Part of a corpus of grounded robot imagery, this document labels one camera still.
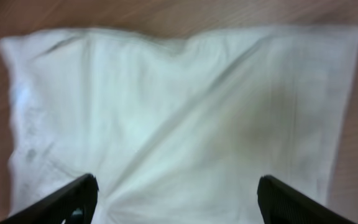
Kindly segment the beige khaki shorts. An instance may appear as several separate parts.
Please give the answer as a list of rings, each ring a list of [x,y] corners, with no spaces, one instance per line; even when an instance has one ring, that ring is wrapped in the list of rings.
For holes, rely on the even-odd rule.
[[[11,214],[90,173],[95,223],[262,223],[263,175],[327,201],[358,27],[50,29],[0,54]]]

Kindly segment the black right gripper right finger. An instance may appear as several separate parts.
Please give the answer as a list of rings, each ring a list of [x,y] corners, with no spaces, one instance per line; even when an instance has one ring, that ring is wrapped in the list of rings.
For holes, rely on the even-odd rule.
[[[267,224],[354,224],[272,175],[260,178],[257,201]]]

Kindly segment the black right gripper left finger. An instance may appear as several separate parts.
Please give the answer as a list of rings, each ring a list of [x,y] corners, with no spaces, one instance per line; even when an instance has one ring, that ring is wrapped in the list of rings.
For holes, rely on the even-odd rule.
[[[91,224],[98,191],[96,177],[84,174],[0,224]]]

